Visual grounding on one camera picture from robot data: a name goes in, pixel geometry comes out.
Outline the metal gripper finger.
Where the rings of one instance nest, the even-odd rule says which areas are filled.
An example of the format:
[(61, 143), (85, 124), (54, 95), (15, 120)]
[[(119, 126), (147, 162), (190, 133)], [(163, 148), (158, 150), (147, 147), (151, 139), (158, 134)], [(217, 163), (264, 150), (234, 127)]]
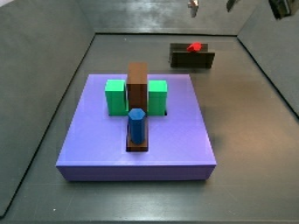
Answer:
[(229, 0), (228, 1), (228, 12), (232, 12), (236, 4), (238, 3), (240, 0)]
[(200, 10), (200, 0), (190, 0), (189, 8), (192, 9), (192, 16), (196, 18)]

